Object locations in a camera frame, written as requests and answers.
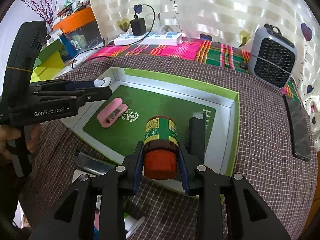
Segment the green white spool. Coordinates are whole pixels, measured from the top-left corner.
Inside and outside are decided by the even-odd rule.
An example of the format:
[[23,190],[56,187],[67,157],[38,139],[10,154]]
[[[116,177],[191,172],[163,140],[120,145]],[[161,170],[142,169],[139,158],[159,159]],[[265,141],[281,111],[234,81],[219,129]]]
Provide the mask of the green white spool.
[[141,217],[140,219],[136,220],[130,215],[127,215],[124,218],[124,226],[125,226],[127,239],[130,238],[137,231],[137,229],[142,225],[144,220],[145,220],[145,217]]

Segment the white smiley face gadget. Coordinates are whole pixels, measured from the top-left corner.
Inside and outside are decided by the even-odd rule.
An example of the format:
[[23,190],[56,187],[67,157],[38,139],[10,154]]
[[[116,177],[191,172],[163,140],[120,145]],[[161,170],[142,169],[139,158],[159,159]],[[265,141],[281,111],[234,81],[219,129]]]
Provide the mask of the white smiley face gadget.
[[93,81],[94,87],[108,87],[112,79],[110,77],[104,77],[103,79],[96,79]]

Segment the orange lid storage bin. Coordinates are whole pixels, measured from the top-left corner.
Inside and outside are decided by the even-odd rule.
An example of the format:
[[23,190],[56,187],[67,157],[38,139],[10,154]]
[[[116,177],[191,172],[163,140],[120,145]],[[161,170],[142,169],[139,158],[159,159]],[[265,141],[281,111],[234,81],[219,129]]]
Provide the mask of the orange lid storage bin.
[[53,30],[57,29],[62,31],[60,40],[71,57],[103,43],[91,7],[81,9],[59,21],[53,26]]

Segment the colourful plaid cloth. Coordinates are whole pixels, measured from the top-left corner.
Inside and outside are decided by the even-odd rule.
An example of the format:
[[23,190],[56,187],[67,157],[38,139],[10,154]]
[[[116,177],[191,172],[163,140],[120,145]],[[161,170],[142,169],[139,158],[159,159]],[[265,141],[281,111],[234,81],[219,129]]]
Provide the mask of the colourful plaid cloth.
[[126,68],[128,72],[141,70],[143,77],[181,84],[182,81],[199,81],[213,85],[229,97],[237,93],[245,108],[284,106],[284,96],[300,102],[292,83],[277,89],[249,75],[240,68],[247,63],[249,52],[222,43],[183,38],[178,46],[131,45],[106,46],[97,55],[83,62],[74,72],[81,81],[96,78],[111,67]]

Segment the white power strip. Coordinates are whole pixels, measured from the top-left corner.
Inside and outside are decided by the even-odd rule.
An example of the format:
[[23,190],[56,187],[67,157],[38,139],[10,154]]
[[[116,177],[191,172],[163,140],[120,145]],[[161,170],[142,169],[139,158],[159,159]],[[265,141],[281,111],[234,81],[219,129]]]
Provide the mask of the white power strip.
[[128,46],[128,45],[165,45],[165,46],[177,46],[182,42],[183,35],[176,32],[167,32],[165,34],[157,34],[151,32],[149,35],[134,36],[132,33],[124,34],[114,40],[116,46]]

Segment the black smartphone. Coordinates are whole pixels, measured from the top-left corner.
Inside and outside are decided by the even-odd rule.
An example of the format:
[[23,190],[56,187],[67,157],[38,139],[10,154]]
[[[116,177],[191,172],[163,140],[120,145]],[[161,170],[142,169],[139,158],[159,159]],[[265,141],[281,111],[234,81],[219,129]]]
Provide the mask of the black smartphone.
[[288,95],[283,95],[290,126],[292,155],[304,162],[311,160],[311,147],[304,108],[301,103]]

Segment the grey portable fan heater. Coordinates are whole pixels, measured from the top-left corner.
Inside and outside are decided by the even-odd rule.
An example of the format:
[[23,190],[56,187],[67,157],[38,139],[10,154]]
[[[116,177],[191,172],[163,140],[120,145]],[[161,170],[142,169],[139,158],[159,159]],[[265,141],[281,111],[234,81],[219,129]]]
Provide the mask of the grey portable fan heater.
[[255,32],[247,70],[274,88],[283,89],[293,74],[297,54],[295,45],[278,27],[265,24]]

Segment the pink folding clip front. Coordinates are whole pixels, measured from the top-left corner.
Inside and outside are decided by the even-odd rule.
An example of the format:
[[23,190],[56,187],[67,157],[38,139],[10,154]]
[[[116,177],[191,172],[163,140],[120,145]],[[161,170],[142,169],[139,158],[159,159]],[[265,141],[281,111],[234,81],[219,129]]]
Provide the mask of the pink folding clip front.
[[109,128],[126,110],[127,105],[123,100],[115,98],[97,114],[97,120],[103,128]]

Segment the black rectangular device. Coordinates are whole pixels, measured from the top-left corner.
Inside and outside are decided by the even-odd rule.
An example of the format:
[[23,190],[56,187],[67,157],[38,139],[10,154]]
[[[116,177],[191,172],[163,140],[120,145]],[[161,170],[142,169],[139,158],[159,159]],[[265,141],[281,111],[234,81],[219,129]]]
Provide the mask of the black rectangular device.
[[187,152],[194,155],[203,165],[206,150],[206,116],[204,111],[194,112],[189,119],[186,142]]

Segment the silver metal lighter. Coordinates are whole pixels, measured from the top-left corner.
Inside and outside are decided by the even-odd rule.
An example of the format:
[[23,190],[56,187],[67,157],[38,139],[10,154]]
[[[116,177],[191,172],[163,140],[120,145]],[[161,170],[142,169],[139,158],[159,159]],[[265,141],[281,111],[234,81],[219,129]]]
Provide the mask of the silver metal lighter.
[[114,168],[113,165],[82,152],[75,153],[73,156],[73,163],[77,167],[97,176],[105,175]]

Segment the green white cardboard box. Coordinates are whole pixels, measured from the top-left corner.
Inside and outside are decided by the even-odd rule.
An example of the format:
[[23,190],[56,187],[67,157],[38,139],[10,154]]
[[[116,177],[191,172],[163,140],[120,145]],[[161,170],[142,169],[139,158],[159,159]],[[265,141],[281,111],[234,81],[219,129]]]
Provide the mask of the green white cardboard box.
[[177,192],[191,190],[180,179],[172,153],[184,146],[193,166],[233,174],[238,146],[239,93],[202,81],[169,74],[112,67],[101,80],[111,97],[89,102],[63,123],[83,141],[116,164],[139,142],[155,161],[147,169],[159,184]]

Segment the heart pattern curtain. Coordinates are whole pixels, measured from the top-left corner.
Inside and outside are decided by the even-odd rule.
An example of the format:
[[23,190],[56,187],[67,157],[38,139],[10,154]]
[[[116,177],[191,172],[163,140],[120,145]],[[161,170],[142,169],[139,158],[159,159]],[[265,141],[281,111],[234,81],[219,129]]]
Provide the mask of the heart pattern curtain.
[[146,26],[155,31],[205,34],[246,49],[259,28],[275,25],[298,50],[293,78],[307,111],[319,110],[319,20],[306,0],[91,0],[101,36],[108,41],[122,34],[139,4]]

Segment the green yellow box stack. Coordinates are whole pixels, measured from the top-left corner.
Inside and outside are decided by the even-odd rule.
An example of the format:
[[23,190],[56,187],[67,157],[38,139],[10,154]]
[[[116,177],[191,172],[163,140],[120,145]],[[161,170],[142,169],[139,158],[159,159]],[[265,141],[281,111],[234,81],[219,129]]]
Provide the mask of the green yellow box stack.
[[57,39],[40,51],[34,64],[31,82],[51,80],[64,68],[65,64],[60,55],[61,49],[63,44]]

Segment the brown jar red lid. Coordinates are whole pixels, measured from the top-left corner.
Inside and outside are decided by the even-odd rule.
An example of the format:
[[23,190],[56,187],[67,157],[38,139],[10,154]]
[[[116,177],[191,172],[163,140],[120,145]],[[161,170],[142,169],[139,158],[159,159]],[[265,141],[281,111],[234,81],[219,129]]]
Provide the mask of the brown jar red lid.
[[149,119],[144,134],[144,176],[154,180],[175,178],[177,154],[175,122],[164,115]]

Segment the black power adapter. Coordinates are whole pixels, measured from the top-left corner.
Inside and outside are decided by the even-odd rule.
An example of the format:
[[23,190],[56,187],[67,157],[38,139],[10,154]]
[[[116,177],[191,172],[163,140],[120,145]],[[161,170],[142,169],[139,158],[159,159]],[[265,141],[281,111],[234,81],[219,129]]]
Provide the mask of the black power adapter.
[[146,34],[146,25],[144,18],[135,18],[130,21],[132,34],[134,36],[142,36]]

